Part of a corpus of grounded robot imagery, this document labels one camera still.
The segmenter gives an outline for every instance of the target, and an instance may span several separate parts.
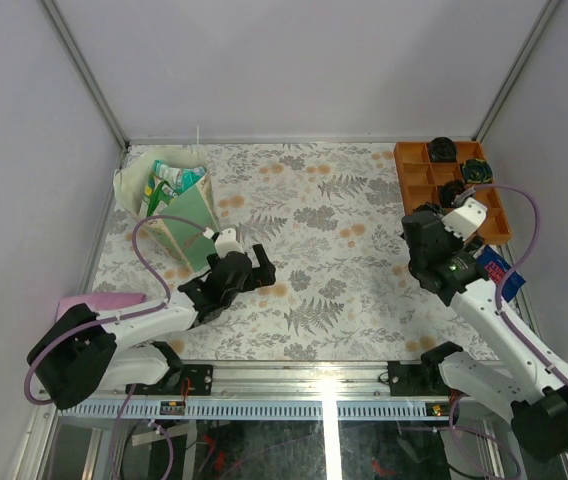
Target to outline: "gray wall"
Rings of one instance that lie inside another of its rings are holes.
[[[0,479],[26,354],[77,292],[118,150],[34,0],[0,1]]]
[[[534,52],[484,145],[500,181],[531,191],[541,240],[522,273],[542,337],[568,360],[568,2]],[[530,207],[503,197],[516,252],[531,235]]]
[[[133,139],[470,136],[545,0],[59,0]]]

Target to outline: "floral pattern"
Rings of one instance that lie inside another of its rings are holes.
[[[128,161],[150,148],[133,147]],[[277,283],[241,294],[207,325],[165,338],[180,357],[411,360],[451,340],[476,358],[494,358],[408,272],[392,144],[205,148],[221,226],[235,226],[247,249],[264,245]],[[133,226],[116,206],[93,289],[160,298],[132,251]],[[173,290],[198,273],[143,231],[139,245]]]

